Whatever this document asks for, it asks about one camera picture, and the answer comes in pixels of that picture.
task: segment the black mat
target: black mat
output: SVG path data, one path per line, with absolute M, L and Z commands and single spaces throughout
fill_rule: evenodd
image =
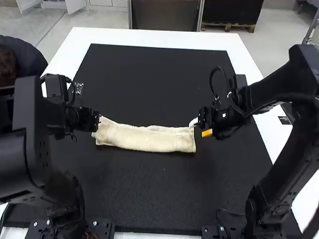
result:
M 133 125 L 186 126 L 212 100 L 208 76 L 234 70 L 227 52 L 91 45 L 75 81 L 85 106 Z M 224 92 L 221 78 L 216 91 Z M 199 235 L 218 207 L 243 213 L 248 193 L 271 167 L 254 122 L 226 141 L 201 138 L 197 153 L 147 153 L 96 146 L 90 134 L 51 141 L 52 158 L 83 185 L 88 217 L 112 219 L 117 231 Z M 43 210 L 18 205 L 7 225 L 27 226 Z M 298 233 L 293 218 L 288 226 Z

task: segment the person's hair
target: person's hair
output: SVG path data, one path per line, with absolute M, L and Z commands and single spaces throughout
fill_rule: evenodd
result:
M 12 50 L 0 45 L 0 87 L 13 86 L 16 79 L 16 58 Z

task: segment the white towel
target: white towel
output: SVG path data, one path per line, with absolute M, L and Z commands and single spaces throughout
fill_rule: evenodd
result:
M 99 129 L 92 133 L 97 145 L 110 145 L 147 152 L 195 153 L 194 128 L 152 125 L 136 127 L 100 116 Z

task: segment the black panel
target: black panel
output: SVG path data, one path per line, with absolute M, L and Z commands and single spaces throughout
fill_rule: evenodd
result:
M 225 51 L 91 45 L 75 81 L 84 82 L 84 105 L 112 120 L 186 126 L 211 103 L 208 77 L 217 65 L 233 76 Z M 87 217 L 109 218 L 117 231 L 199 235 L 216 223 L 216 208 L 243 213 L 253 184 L 272 165 L 253 121 L 226 141 L 201 138 L 196 129 L 195 154 L 96 146 L 87 133 L 77 138 L 52 140 L 52 159 L 82 183 Z M 38 217 L 19 205 L 8 222 Z M 289 228 L 298 228 L 294 219 Z
M 199 0 L 132 0 L 133 29 L 196 31 Z
M 203 21 L 256 24 L 264 0 L 205 0 Z

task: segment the white table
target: white table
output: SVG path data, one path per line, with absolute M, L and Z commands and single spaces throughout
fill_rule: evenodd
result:
M 73 79 L 91 43 L 158 48 L 226 50 L 236 74 L 245 74 L 249 85 L 263 79 L 262 74 L 238 34 L 82 27 L 75 27 L 71 30 L 44 74 L 61 74 Z M 282 125 L 279 121 L 278 116 L 284 115 L 285 113 L 281 107 L 275 107 L 268 113 L 254 116 L 272 163 L 276 161 L 292 130 L 291 125 Z M 301 231 L 308 225 L 318 206 L 318 183 L 319 173 L 317 171 L 293 203 L 293 212 Z M 0 206 L 0 213 L 2 213 L 4 207 L 5 205 Z M 22 239 L 26 231 L 27 229 L 5 229 L 0 239 Z M 116 233 L 117 239 L 130 239 L 134 237 L 153 237 L 159 239 L 195 238 L 189 236 Z

